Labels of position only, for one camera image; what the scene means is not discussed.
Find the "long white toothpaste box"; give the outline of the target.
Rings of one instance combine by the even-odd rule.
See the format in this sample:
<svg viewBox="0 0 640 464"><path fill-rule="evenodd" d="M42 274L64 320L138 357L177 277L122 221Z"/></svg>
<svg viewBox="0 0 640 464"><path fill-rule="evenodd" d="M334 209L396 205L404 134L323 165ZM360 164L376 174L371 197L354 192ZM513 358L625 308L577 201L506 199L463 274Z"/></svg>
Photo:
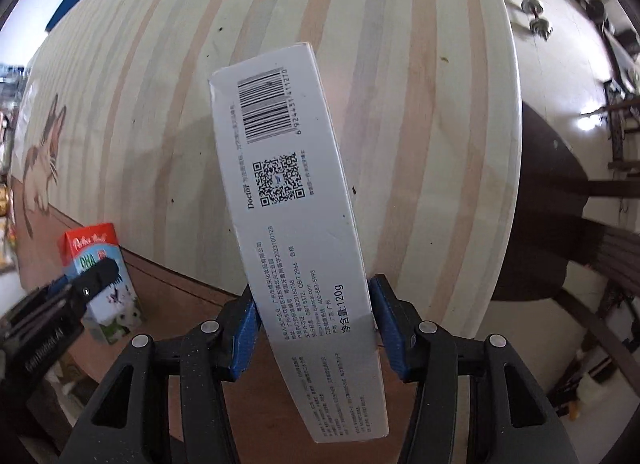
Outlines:
<svg viewBox="0 0 640 464"><path fill-rule="evenodd" d="M273 50L209 80L217 157L248 286L318 444L388 433L352 201L314 50Z"/></svg>

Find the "dark wooden chair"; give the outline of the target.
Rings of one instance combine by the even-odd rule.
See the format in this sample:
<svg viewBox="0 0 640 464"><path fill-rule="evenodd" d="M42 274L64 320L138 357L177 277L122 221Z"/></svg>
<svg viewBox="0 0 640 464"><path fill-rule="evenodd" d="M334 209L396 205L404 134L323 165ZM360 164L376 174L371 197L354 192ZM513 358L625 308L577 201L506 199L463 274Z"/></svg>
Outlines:
<svg viewBox="0 0 640 464"><path fill-rule="evenodd" d="M630 387L639 390L636 347L627 347L564 289L570 262L600 273L624 295L639 294L639 236L582 216L590 198L639 197L637 183L590 180L554 128L522 107L518 198L495 301L552 299L596 339Z"/></svg>

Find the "pair of small dumbbells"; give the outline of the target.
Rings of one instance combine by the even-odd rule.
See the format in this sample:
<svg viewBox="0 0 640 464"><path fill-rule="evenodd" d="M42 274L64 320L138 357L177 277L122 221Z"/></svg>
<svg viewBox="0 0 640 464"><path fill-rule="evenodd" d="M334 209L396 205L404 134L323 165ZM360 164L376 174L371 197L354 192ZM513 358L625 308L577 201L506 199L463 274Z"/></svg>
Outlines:
<svg viewBox="0 0 640 464"><path fill-rule="evenodd" d="M544 8L538 0L522 0L521 11L529 16L528 28L533 35L548 41L552 33L549 21L542 16Z"/></svg>

